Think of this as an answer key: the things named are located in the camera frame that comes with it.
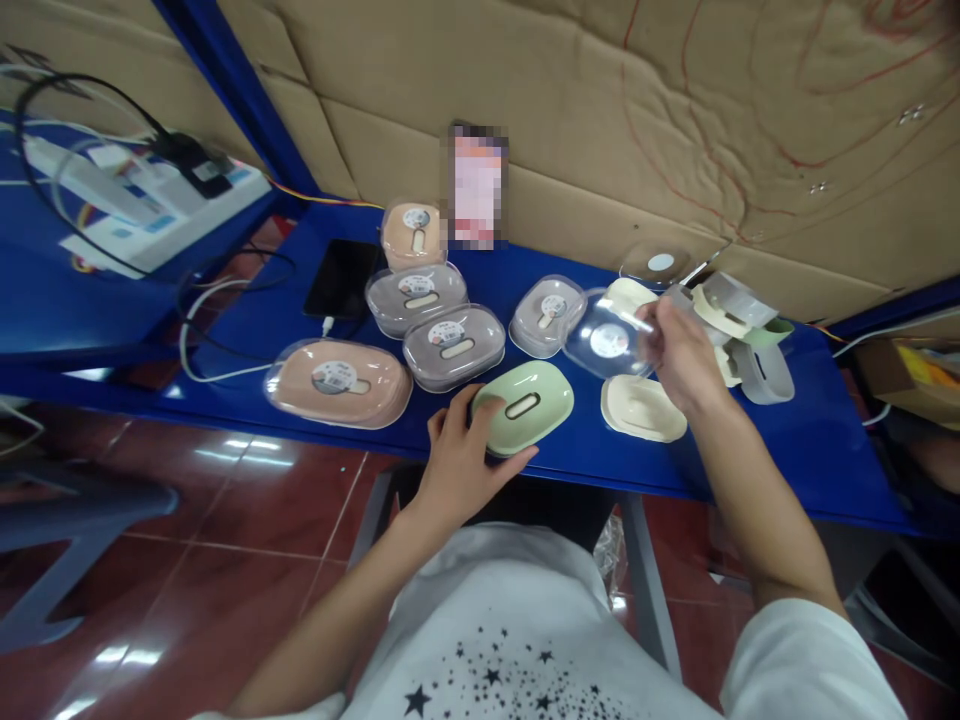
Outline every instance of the power adapter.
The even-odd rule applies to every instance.
[[[232,185],[219,158],[184,133],[159,135],[150,149],[180,171],[187,181],[208,200],[223,195]]]

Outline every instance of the pixelated phone screen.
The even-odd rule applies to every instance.
[[[498,128],[453,125],[449,151],[452,239],[471,249],[492,250],[502,239],[506,137]]]

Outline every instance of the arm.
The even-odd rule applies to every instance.
[[[484,403],[468,430],[467,408],[480,387],[464,388],[449,411],[430,418],[430,461],[414,500],[260,665],[230,715],[299,712],[340,691],[371,627],[403,586],[536,455],[529,447],[496,468],[484,464],[490,421],[504,403]]]
[[[690,422],[757,608],[803,598],[846,618],[823,543],[756,427],[724,386],[703,329],[669,299],[655,312],[663,333],[657,376]]]

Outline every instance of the smartphone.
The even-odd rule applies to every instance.
[[[303,305],[303,314],[363,320],[367,315],[364,297],[367,280],[380,267],[382,258],[379,245],[340,238],[331,240]]]
[[[493,250],[503,239],[508,142],[502,128],[462,121],[447,137],[451,239],[471,250]]]

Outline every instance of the cardboard wall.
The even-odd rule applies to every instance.
[[[717,266],[803,321],[960,272],[960,26],[945,2],[220,7],[327,191],[438,197],[438,137],[459,118],[508,129],[521,245],[616,268],[635,243],[702,258],[731,238]],[[7,0],[0,41],[8,60],[26,48],[100,75],[256,160],[149,0]],[[6,104],[19,88],[0,83]],[[131,129],[109,106],[46,102]]]

